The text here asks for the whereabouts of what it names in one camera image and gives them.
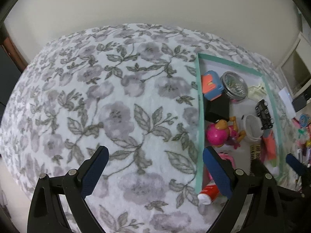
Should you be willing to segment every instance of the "white floor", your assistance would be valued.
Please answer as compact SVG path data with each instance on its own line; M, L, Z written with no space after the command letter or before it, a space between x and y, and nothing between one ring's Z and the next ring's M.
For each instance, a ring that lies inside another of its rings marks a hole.
M27 233L30 200L13 180L2 159L0 160L0 183L7 197L7 208L11 214L12 222L20 233Z

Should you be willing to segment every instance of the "toy wheel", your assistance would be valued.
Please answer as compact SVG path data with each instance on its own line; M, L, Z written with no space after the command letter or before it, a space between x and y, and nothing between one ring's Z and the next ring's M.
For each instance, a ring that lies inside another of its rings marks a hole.
M259 108L258 108L258 107L255 108L255 112L256 112L256 115L257 115L257 116L260 116L260 111L259 111Z

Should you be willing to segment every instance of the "metal screw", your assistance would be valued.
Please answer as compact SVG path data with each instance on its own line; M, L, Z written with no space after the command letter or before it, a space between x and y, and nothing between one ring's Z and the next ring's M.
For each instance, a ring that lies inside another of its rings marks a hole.
M241 169L235 170L235 173L236 173L237 175L243 175L243 174L244 174L243 170L241 170Z
M44 172L43 172L43 173L40 173L40 175L39 175L39 178L40 178L40 179L44 179L45 177L46 177L46 173L44 173Z
M71 169L69 170L68 174L69 175L75 175L77 173L77 170L76 169Z
M265 177L268 179L268 180L271 180L272 179L272 176L270 173L266 173Z

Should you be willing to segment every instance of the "black box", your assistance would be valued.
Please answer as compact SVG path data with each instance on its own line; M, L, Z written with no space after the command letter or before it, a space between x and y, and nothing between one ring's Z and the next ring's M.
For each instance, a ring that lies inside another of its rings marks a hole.
M216 123L218 120L226 120L229 122L229 104L230 99L226 93L216 98L213 101L207 100L203 96L204 103L204 119L211 123Z

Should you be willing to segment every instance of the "gray flower pattern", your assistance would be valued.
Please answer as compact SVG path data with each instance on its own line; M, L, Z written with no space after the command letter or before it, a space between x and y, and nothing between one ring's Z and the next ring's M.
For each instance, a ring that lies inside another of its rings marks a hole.
M159 46L153 42L140 44L137 51L140 53L140 57L147 61L158 60L163 55Z
M47 135L43 140L44 153L49 157L62 154L64 143L60 134Z
M87 82L93 79L94 77L100 76L102 71L103 71L103 68L100 65L83 68L79 71L77 75L77 81Z
M180 211L171 214L156 214L152 217L150 224L155 230L169 232L180 232L191 223L191 217Z
M99 120L105 124L104 130L109 138L126 139L134 130L130 119L130 108L123 102L107 104L100 110Z
M291 152L296 132L269 60L210 33L122 24L53 40L23 72L0 126L0 153L13 178L31 198L41 172L63 175L106 145L109 162L87 197L105 231L206 232L224 202L199 206L194 190L198 52L265 75L282 126L279 151ZM294 188L292 179L279 183Z
M124 87L124 94L130 97L141 96L145 91L145 83L142 82L142 76L145 72L136 72L134 75L125 75L121 80Z
M130 173L124 175L118 186L124 191L123 197L125 200L138 205L164 199L167 189L163 178L156 173L143 175Z
M181 77L160 77L155 82L159 96L174 99L178 96L188 95L191 86Z
M104 99L109 96L114 90L113 84L108 81L103 82L100 85L90 86L86 95L90 99Z

